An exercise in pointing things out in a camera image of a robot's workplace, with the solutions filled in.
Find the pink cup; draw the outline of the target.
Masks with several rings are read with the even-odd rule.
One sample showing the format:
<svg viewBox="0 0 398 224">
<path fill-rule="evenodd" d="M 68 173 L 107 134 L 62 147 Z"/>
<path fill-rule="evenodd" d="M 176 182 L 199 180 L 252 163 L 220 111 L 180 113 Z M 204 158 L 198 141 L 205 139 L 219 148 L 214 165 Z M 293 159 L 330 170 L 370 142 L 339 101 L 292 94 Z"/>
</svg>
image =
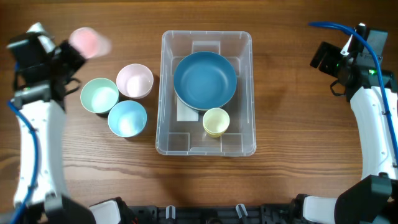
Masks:
<svg viewBox="0 0 398 224">
<path fill-rule="evenodd" d="M 111 41 L 90 27 L 81 27 L 72 32 L 69 44 L 86 59 L 102 57 L 110 53 Z"/>
</svg>

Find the dark blue plate front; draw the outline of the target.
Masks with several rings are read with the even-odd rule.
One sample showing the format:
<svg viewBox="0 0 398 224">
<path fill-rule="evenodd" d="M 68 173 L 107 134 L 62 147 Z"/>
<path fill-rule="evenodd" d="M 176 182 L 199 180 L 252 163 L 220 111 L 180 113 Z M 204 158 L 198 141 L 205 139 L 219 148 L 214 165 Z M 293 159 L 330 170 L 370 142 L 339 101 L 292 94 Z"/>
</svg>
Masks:
<svg viewBox="0 0 398 224">
<path fill-rule="evenodd" d="M 232 64 L 214 52 L 195 52 L 177 65 L 174 90 L 188 107 L 206 111 L 220 108 L 234 96 L 238 79 Z"/>
</svg>

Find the pale green cup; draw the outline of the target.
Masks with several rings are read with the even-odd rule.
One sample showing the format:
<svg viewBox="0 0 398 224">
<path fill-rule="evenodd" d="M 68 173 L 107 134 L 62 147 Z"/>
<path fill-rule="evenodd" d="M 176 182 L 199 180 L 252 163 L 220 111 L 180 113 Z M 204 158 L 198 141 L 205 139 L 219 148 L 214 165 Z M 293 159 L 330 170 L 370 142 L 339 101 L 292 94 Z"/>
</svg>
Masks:
<svg viewBox="0 0 398 224">
<path fill-rule="evenodd" d="M 213 133 L 226 131 L 230 124 L 229 114 L 221 108 L 212 108 L 203 116 L 203 127 Z"/>
</svg>

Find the yellow cup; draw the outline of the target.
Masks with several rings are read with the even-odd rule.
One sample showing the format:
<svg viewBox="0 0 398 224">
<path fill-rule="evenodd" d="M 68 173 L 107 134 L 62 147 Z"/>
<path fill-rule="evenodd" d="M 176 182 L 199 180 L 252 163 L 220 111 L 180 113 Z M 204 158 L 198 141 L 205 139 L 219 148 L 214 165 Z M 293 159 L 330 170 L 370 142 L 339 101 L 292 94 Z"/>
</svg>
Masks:
<svg viewBox="0 0 398 224">
<path fill-rule="evenodd" d="M 209 136 L 209 137 L 212 137 L 212 138 L 218 138 L 218 137 L 220 137 L 220 136 L 222 136 L 223 134 L 224 134 L 224 131 L 222 131 L 222 132 L 219 132 L 219 133 L 213 133 L 213 132 L 211 132 L 211 131 L 209 131 L 209 130 L 205 130 L 206 131 L 206 134 Z"/>
</svg>

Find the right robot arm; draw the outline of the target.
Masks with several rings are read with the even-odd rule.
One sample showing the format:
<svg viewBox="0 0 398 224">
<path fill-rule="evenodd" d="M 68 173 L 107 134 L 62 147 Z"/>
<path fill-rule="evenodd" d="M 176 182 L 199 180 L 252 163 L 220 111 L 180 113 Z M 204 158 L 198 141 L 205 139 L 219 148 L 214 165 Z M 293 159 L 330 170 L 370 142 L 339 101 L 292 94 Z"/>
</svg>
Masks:
<svg viewBox="0 0 398 224">
<path fill-rule="evenodd" d="M 378 78 L 373 59 L 358 41 L 341 49 L 322 42 L 310 65 L 345 87 L 361 142 L 361 180 L 337 198 L 298 195 L 290 218 L 314 223 L 397 223 L 397 83 Z"/>
</svg>

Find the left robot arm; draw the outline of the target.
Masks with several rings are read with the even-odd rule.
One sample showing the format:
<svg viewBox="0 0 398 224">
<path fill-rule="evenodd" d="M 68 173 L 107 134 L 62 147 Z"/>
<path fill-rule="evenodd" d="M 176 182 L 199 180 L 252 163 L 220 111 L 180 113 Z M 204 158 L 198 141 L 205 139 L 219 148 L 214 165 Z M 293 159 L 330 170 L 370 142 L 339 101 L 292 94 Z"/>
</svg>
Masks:
<svg viewBox="0 0 398 224">
<path fill-rule="evenodd" d="M 45 49 L 38 37 L 10 41 L 16 60 L 15 95 L 8 106 L 16 115 L 21 134 L 21 169 L 13 214 L 1 223 L 124 223 L 132 217 L 120 198 L 85 207 L 73 201 L 63 176 L 62 134 L 66 112 L 66 85 L 85 63 L 67 41 Z"/>
</svg>

